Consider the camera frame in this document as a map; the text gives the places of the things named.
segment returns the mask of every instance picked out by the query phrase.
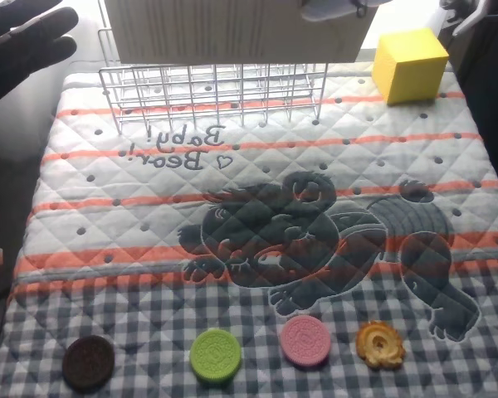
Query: pink cookie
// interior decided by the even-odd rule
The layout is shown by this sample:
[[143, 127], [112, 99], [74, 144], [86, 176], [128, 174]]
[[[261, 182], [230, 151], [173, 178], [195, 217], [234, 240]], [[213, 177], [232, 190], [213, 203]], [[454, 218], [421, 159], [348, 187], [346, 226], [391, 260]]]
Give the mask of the pink cookie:
[[299, 315], [284, 325], [281, 346], [296, 365], [315, 366], [329, 355], [330, 333], [319, 319]]

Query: heart symbol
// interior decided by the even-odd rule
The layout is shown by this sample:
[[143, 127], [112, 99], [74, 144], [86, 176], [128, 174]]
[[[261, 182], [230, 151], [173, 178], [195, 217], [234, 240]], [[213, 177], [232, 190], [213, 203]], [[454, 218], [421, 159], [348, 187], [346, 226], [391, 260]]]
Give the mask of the heart symbol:
[[219, 166], [219, 169], [223, 169], [225, 167], [227, 167], [228, 165], [230, 165], [232, 163], [232, 158], [229, 157], [229, 156], [218, 156], [217, 157], [217, 165]]

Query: black glove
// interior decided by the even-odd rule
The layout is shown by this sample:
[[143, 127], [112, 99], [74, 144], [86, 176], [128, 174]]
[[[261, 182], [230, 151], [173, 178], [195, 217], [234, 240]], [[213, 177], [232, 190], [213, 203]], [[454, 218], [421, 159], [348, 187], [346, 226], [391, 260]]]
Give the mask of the black glove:
[[[32, 20], [60, 2], [5, 0], [0, 3], [0, 99], [31, 73], [76, 52], [74, 39], [62, 37], [78, 22], [72, 8], [60, 8]], [[33, 93], [34, 100], [38, 95]]]

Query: checkered fabric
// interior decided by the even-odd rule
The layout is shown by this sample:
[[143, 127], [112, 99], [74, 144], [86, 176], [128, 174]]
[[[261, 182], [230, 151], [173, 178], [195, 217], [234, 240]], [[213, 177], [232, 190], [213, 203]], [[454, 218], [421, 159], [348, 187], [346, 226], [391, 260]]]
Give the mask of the checkered fabric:
[[[212, 142], [222, 143], [204, 144], [203, 168], [195, 169], [156, 148], [167, 124], [154, 124], [150, 140], [140, 123], [119, 136], [99, 76], [69, 75], [3, 326], [0, 397], [77, 396], [61, 362], [76, 339], [92, 334], [115, 348], [114, 374], [95, 396], [498, 397], [497, 176], [450, 69], [435, 102], [387, 107], [371, 68], [331, 66], [318, 121], [309, 109], [296, 109], [291, 120], [271, 113], [264, 125], [259, 115], [247, 116], [244, 127], [225, 118]], [[210, 138], [207, 126], [217, 121], [184, 123], [173, 123], [175, 133], [188, 134], [173, 144], [179, 156], [191, 137]], [[320, 216], [332, 226], [327, 231], [339, 230], [347, 242], [360, 227], [374, 231], [365, 236], [387, 236], [384, 253], [376, 239], [365, 246], [374, 250], [373, 265], [357, 285], [302, 310], [283, 306], [284, 314], [274, 287], [244, 287], [229, 264], [198, 263], [203, 258], [193, 250], [204, 250], [196, 242], [206, 246], [203, 220], [225, 216], [209, 192], [258, 184], [282, 192], [291, 176], [308, 175], [299, 173], [332, 187], [332, 200], [335, 192]], [[406, 189], [426, 192], [431, 203], [405, 199]], [[444, 255], [432, 258], [449, 274], [452, 294], [479, 310], [461, 341], [433, 327], [451, 321], [437, 297], [427, 305], [421, 286], [401, 277], [400, 250], [415, 232], [426, 232], [420, 244], [428, 233], [442, 237], [427, 249]], [[443, 239], [448, 254], [437, 247]], [[335, 253], [334, 260], [347, 255], [343, 246]], [[330, 263], [347, 269], [352, 260]], [[281, 352], [278, 336], [297, 313], [330, 331], [330, 356], [315, 369], [297, 368]], [[373, 371], [358, 357], [356, 333], [371, 320], [386, 321], [402, 337], [407, 353], [398, 370]], [[189, 365], [193, 340], [208, 328], [228, 330], [242, 346], [240, 371], [225, 386], [201, 384]]]

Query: bear's eye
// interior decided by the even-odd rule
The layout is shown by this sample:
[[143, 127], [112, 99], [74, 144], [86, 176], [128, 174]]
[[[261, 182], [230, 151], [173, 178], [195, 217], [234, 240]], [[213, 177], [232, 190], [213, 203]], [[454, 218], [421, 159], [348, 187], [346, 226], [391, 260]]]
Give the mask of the bear's eye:
[[225, 209], [216, 209], [216, 211], [214, 212], [214, 216], [218, 220], [225, 220], [228, 217], [228, 214], [229, 213]]

